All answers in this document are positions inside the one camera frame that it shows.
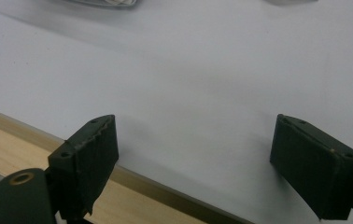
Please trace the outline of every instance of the clamp jaw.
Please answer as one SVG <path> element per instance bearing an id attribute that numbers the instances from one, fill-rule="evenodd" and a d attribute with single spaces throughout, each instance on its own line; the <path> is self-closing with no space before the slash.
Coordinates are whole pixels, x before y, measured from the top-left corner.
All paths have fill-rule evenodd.
<path id="1" fill-rule="evenodd" d="M 115 117 L 87 122 L 49 155 L 46 171 L 21 170 L 1 180 L 0 224 L 54 224 L 58 211 L 68 222 L 87 223 L 118 158 Z"/>
<path id="2" fill-rule="evenodd" d="M 318 218 L 348 218 L 353 208 L 351 147 L 304 120 L 278 115 L 270 162 Z"/>

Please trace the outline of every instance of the white surface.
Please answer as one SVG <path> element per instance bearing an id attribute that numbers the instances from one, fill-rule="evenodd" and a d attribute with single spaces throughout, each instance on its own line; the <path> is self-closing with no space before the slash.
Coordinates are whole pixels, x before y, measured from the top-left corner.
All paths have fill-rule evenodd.
<path id="1" fill-rule="evenodd" d="M 318 223 L 268 160 L 278 113 L 353 147 L 353 1 L 0 1 L 0 112 L 62 138 L 115 114 L 121 165 L 256 223 Z"/>

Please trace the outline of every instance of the wooden edge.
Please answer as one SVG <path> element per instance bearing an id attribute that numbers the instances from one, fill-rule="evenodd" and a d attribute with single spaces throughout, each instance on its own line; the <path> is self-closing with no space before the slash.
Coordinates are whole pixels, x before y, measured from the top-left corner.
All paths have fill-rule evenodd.
<path id="1" fill-rule="evenodd" d="M 49 152 L 59 147 L 64 140 L 29 126 L 0 113 L 0 130 L 42 147 Z M 142 175 L 116 165 L 111 179 L 124 187 L 145 195 L 159 203 L 172 207 L 184 214 L 206 223 L 244 223 L 251 222 L 227 213 L 210 204 L 203 203 L 186 194 L 166 187 Z"/>

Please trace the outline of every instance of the bolt hole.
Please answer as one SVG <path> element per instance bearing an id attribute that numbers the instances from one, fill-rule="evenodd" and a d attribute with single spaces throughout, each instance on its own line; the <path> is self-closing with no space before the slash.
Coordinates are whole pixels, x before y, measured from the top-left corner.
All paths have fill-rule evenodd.
<path id="1" fill-rule="evenodd" d="M 34 178 L 33 173 L 22 173 L 22 174 L 13 176 L 13 178 L 10 179 L 9 184 L 10 185 L 24 184 L 30 181 L 32 178 Z"/>
<path id="2" fill-rule="evenodd" d="M 63 152 L 61 153 L 61 157 L 65 158 L 65 157 L 70 157 L 71 153 L 70 152 Z"/>
<path id="3" fill-rule="evenodd" d="M 345 154 L 346 157 L 353 158 L 353 155 L 351 153 Z"/>

